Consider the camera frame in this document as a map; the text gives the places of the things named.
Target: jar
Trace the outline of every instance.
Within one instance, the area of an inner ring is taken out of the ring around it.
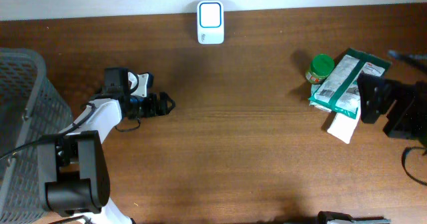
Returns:
[[[334,70],[334,60],[325,54],[314,57],[310,68],[306,72],[306,79],[311,84],[321,84]]]

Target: gray crate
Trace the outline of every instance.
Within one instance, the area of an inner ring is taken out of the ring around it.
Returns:
[[[28,49],[0,48],[0,153],[57,133],[72,121],[69,106],[46,77],[43,58]],[[45,214],[36,148],[1,161],[0,177],[0,223],[31,223]]]

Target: blue border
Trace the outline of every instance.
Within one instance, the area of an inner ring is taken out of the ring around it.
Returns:
[[[201,24],[201,6],[202,6],[203,4],[218,4],[218,5],[220,6],[220,24],[219,24],[217,27],[221,27],[221,24],[222,24],[222,10],[221,10],[221,5],[220,5],[219,3],[215,3],[215,2],[213,2],[213,3],[202,3],[202,4],[200,4],[200,6],[199,6],[199,13],[200,13],[200,16],[199,16],[199,23],[200,23],[200,27],[203,27],[203,28],[217,28],[217,27],[204,27],[204,26]]]

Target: wood grain surface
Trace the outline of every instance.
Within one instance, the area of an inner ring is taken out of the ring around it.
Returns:
[[[78,116],[106,67],[155,75],[177,107],[103,144],[111,197],[137,223],[251,223],[338,211],[427,223],[427,189],[400,164],[417,141],[389,139],[386,118],[359,123],[352,142],[308,106],[304,71],[349,47],[427,53],[427,5],[225,13],[221,45],[200,45],[195,14],[0,22],[0,45],[34,49]],[[393,61],[387,78],[427,80]],[[124,121],[121,127],[135,123]],[[426,177],[426,158],[408,160]],[[58,220],[50,214],[40,223]]]

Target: green package edge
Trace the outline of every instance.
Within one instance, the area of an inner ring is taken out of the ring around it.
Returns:
[[[313,93],[313,95],[309,98],[309,100],[313,101],[313,102],[315,102],[317,104],[320,104],[320,105],[322,105],[324,107],[327,107],[327,108],[331,109],[332,111],[335,111],[337,113],[342,113],[342,114],[344,114],[344,115],[346,115],[346,116],[348,116],[350,118],[356,119],[357,112],[359,111],[359,108],[356,109],[355,113],[352,112],[352,111],[345,110],[343,108],[340,108],[340,107],[336,106],[337,100],[344,94],[344,92],[350,86],[350,84],[352,83],[352,81],[354,80],[354,78],[356,78],[357,74],[359,74],[360,70],[363,68],[363,66],[365,65],[365,63],[369,62],[369,63],[372,63],[372,64],[374,64],[376,66],[384,68],[384,72],[383,72],[383,74],[381,74],[381,77],[383,77],[384,74],[386,74],[387,70],[390,68],[390,66],[392,64],[391,64],[391,62],[385,61],[385,60],[383,60],[383,59],[381,59],[379,57],[376,57],[376,56],[374,56],[372,54],[368,54],[368,53],[365,53],[363,51],[357,51],[357,50],[355,50],[353,48],[349,48],[346,51],[345,55],[349,55],[351,57],[355,57],[355,58],[359,59],[359,62],[353,68],[352,72],[348,75],[348,77],[346,78],[346,80],[340,85],[340,87],[337,89],[337,91],[335,92],[335,94],[331,97],[331,99],[329,100],[329,102],[326,103],[326,102],[319,101],[316,98],[314,98],[314,95],[318,92],[318,90],[316,90]]]

